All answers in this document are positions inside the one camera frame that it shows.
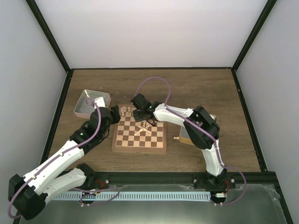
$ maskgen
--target black frame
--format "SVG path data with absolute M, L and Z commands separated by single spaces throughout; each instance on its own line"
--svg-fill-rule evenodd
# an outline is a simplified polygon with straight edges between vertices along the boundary
M 236 89 L 239 94 L 240 102 L 244 111 L 245 119 L 247 121 L 247 125 L 249 128 L 249 132 L 252 138 L 252 142 L 256 151 L 256 156 L 260 165 L 261 172 L 245 172 L 243 173 L 246 177 L 246 180 L 248 183 L 256 183 L 256 184 L 273 184 L 275 187 L 275 190 L 280 194 L 280 204 L 282 206 L 282 209 L 284 211 L 285 218 L 287 220 L 287 223 L 292 224 L 292 218 L 289 213 L 289 210 L 287 208 L 285 198 L 283 196 L 283 193 L 281 191 L 278 179 L 276 177 L 275 172 L 270 172 L 267 169 L 263 153 L 261 151 L 261 148 L 259 146 L 259 142 L 256 136 L 256 132 L 254 130 L 249 111 L 246 106 L 246 102 L 238 81 L 238 77 L 236 74 L 236 71 L 240 67 L 243 59 L 245 58 L 247 52 L 249 51 L 253 41 L 255 40 L 256 36 L 258 35 L 260 29 L 262 28 L 264 22 L 266 21 L 268 15 L 270 14 L 271 10 L 273 9 L 275 3 L 277 0 L 268 0 L 264 9 L 262 10 L 256 24 L 254 25 L 249 37 L 247 38 L 247 41 L 245 42 L 236 62 L 234 63 L 233 67 L 192 67 L 192 68 L 99 68 L 102 70 L 110 69 L 231 69 L 232 75 L 235 81 Z M 69 85 L 71 83 L 71 77 L 73 75 L 74 69 L 70 69 L 69 65 L 67 64 L 66 59 L 64 58 L 51 30 L 49 29 L 41 11 L 39 10 L 35 0 L 26 0 L 28 6 L 30 7 L 33 15 L 35 16 L 36 20 L 38 21 L 40 27 L 42 28 L 45 36 L 47 37 L 50 45 L 52 46 L 54 52 L 56 53 L 56 56 L 58 57 L 60 63 L 62 64 L 65 72 L 66 72 L 66 78 L 63 86 L 62 93 L 60 95 L 60 99 L 57 105 L 57 109 L 55 112 L 55 116 L 50 128 L 50 133 L 47 138 L 46 146 L 43 152 L 43 156 L 41 159 L 41 163 L 43 163 L 45 160 L 47 160 L 49 156 L 49 152 L 52 146 L 52 142 L 54 139 L 54 135 L 57 129 L 57 125 L 59 122 L 59 118 L 62 112 L 62 108 L 64 106 L 64 101 L 69 89 Z M 167 184 L 167 183 L 177 183 L 177 184 L 185 184 L 185 185 L 193 185 L 193 180 L 196 178 L 200 178 L 205 176 L 206 174 L 203 172 L 193 172 L 193 173 L 139 173 L 139 172 L 133 172 L 133 173 L 126 173 L 126 172 L 97 172 L 97 175 L 104 176 L 105 178 L 109 179 L 109 184 Z M 239 173 L 229 173 L 229 175 L 233 176 L 235 183 L 243 183 L 243 179 L 240 176 Z M 18 224 L 20 222 L 20 219 L 16 219 L 14 221 L 14 224 Z

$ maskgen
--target chessboard square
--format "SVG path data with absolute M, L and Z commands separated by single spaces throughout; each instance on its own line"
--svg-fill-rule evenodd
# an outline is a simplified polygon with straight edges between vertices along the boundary
M 128 146 L 128 141 L 122 141 L 121 146 Z
M 157 142 L 157 148 L 163 148 L 163 142 Z
M 123 137 L 122 135 L 117 135 L 117 136 L 116 136 L 116 140 L 117 140 L 117 141 L 122 141 L 122 137 Z
M 150 147 L 150 145 L 151 145 L 151 142 L 150 142 L 150 141 L 146 141 L 146 142 L 145 142 L 145 147 Z
M 157 132 L 157 137 L 163 137 L 163 132 Z
M 128 146 L 134 146 L 134 141 L 128 141 Z
M 157 147 L 157 143 L 156 143 L 156 142 L 151 142 L 151 143 L 150 143 L 150 146 L 151 146 L 151 147 Z
M 116 146 L 122 146 L 122 141 L 116 141 L 115 145 Z

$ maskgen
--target white vent strip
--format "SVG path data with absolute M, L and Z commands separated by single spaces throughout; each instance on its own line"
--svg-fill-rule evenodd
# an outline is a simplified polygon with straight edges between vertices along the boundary
M 101 192 L 97 195 L 88 195 L 86 201 L 105 201 L 115 196 L 117 192 Z M 57 201 L 77 201 L 82 192 L 69 191 L 57 196 Z M 121 192 L 114 201 L 197 201 L 209 202 L 210 192 Z

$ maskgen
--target white panel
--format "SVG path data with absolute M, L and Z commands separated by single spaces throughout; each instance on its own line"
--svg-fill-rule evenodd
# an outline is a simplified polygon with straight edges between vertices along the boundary
M 8 224 L 8 180 L 39 164 L 65 71 L 26 1 L 1 1 L 0 52 L 0 223 Z
M 266 0 L 37 0 L 72 68 L 232 66 Z
M 299 223 L 299 2 L 277 1 L 238 70 L 270 171 Z

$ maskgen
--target dark brown square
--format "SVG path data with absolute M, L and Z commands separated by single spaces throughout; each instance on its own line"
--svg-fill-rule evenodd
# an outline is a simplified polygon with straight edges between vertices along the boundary
M 128 146 L 134 146 L 134 141 L 128 141 Z
M 121 146 L 122 141 L 116 141 L 116 146 Z
M 151 147 L 157 147 L 157 143 L 153 141 L 153 142 L 150 143 L 150 146 Z

